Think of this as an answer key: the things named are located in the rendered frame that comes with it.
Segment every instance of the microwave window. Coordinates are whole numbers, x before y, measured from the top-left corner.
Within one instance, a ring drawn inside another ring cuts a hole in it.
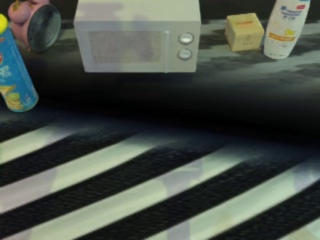
[[[161,32],[92,31],[89,41],[96,64],[161,62]]]

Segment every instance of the clock face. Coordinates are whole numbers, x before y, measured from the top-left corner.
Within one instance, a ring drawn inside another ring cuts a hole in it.
[[[30,48],[44,52],[57,40],[61,29],[61,15],[52,4],[39,8],[32,16],[27,37]]]

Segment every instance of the crosswalk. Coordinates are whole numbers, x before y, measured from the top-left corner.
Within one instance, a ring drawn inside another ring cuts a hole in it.
[[[320,152],[65,113],[0,118],[0,239],[320,239]]]

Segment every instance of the pink alarm clock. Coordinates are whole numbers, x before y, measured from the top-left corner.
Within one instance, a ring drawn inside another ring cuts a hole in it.
[[[29,50],[44,52],[58,39],[61,14],[50,0],[16,1],[9,7],[11,30]]]

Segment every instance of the white bottle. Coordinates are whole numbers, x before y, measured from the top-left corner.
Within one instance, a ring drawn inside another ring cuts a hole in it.
[[[264,40],[264,54],[285,59],[294,49],[305,25],[311,0],[276,0]]]

